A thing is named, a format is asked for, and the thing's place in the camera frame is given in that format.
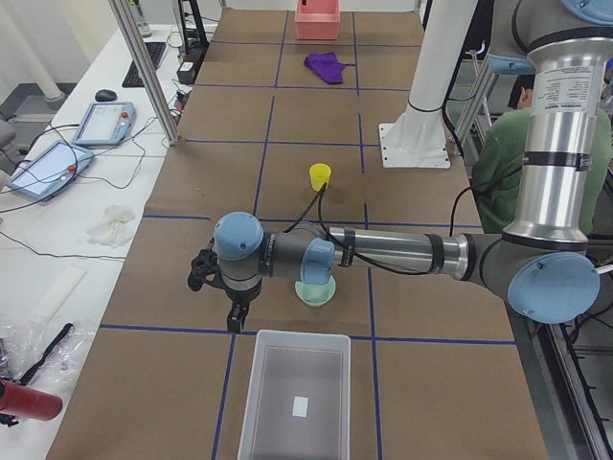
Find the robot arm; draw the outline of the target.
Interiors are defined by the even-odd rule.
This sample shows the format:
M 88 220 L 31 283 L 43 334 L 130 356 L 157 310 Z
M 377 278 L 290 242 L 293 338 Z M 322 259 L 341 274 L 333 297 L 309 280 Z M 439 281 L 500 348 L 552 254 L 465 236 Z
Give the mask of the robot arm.
M 535 70 L 534 101 L 520 165 L 514 219 L 494 235 L 400 234 L 323 224 L 266 231 L 252 215 L 221 218 L 193 274 L 231 299 L 227 328 L 239 333 L 265 277 L 326 283 L 336 267 L 363 264 L 405 276 L 446 274 L 488 289 L 545 324 L 567 322 L 595 302 L 601 280 L 586 258 L 580 205 L 604 66 L 612 56 L 608 1 L 499 1 L 490 51 Z

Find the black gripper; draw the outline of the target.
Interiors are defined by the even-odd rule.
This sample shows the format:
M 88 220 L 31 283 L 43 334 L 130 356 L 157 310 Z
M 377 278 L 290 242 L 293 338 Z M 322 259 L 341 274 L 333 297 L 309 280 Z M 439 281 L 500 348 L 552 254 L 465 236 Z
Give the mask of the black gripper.
M 227 330 L 230 333 L 241 333 L 244 328 L 247 309 L 261 293 L 261 276 L 253 276 L 246 280 L 235 280 L 222 277 L 226 295 L 239 306 L 232 306 L 227 318 Z

